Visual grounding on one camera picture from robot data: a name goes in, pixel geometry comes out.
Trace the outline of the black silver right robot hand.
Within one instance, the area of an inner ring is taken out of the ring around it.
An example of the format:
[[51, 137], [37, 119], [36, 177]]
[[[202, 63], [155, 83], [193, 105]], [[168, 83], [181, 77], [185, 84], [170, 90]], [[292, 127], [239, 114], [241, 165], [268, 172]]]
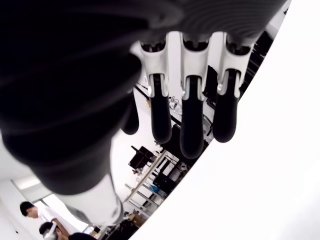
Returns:
[[112, 137], [139, 120], [133, 89], [145, 72], [151, 127], [172, 134], [169, 33], [179, 32], [179, 145], [203, 151], [203, 91], [212, 34], [223, 35], [213, 136], [234, 135], [240, 87], [253, 46], [282, 0], [3, 0], [0, 3], [0, 132], [80, 221], [111, 225], [123, 205], [110, 167]]

